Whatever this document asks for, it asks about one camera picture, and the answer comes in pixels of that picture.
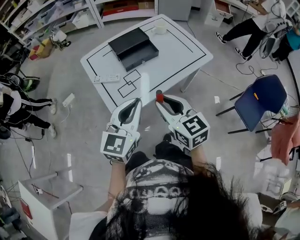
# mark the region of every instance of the grey floor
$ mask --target grey floor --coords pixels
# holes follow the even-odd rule
[[[109,161],[100,154],[102,131],[110,119],[110,112],[85,73],[80,64],[82,56],[90,50],[111,38],[122,30],[142,21],[142,19],[112,22],[104,29],[95,27],[75,32],[69,36],[72,41],[70,47],[63,51],[55,50],[50,57],[38,61],[26,60],[22,70],[27,75],[41,77],[41,84],[32,93],[34,98],[57,98],[58,112],[52,116],[48,109],[38,111],[40,118],[54,122],[58,131],[56,139],[48,133],[41,141],[34,141],[35,168],[31,167],[31,175],[39,176],[49,172],[72,166],[73,183],[70,175],[59,177],[39,187],[60,196],[74,188],[75,183],[84,187],[83,191],[70,201],[73,212],[93,211],[106,201],[110,180],[111,166]],[[183,28],[191,32],[186,22],[178,22]],[[196,38],[213,54],[214,58],[206,64],[196,75],[194,81],[185,93],[180,92],[183,82],[168,90],[168,94],[183,97],[197,110],[201,111],[211,127],[210,139],[204,144],[208,160],[216,162],[221,157],[221,173],[225,182],[230,183],[232,177],[240,180],[244,192],[265,192],[278,197],[280,184],[294,175],[295,161],[285,167],[275,159],[259,163],[257,155],[269,157],[266,148],[265,134],[239,133],[228,135],[230,130],[243,128],[237,113],[231,111],[221,117],[216,113],[231,106],[229,98],[244,90],[254,80],[254,75],[242,75],[236,69],[236,64],[243,62],[234,52],[234,47],[243,49],[247,38],[238,38],[227,45],[222,45],[215,37],[215,31],[226,33],[232,26],[222,23],[220,28],[204,25],[201,13],[192,11],[189,25]],[[240,66],[240,70],[250,73],[248,66],[255,69],[259,75],[260,69],[274,68],[276,64],[270,59],[262,60],[256,53],[254,58]],[[266,70],[267,74],[276,74],[285,86],[288,94],[296,98],[295,87],[286,61],[277,70]],[[70,94],[75,99],[70,108],[70,116],[60,123],[68,114],[68,110],[61,103]],[[220,103],[215,103],[215,96],[219,96]],[[291,105],[295,100],[289,96]],[[21,134],[39,138],[40,129],[30,127],[27,132],[19,129]],[[142,140],[138,150],[144,151],[150,158],[154,153],[167,125],[159,116],[154,104],[143,108],[139,132]],[[24,161],[29,167],[32,159],[32,144],[23,139],[16,140],[22,152]],[[14,139],[3,142],[0,146],[1,176],[6,187],[18,180],[29,178]]]

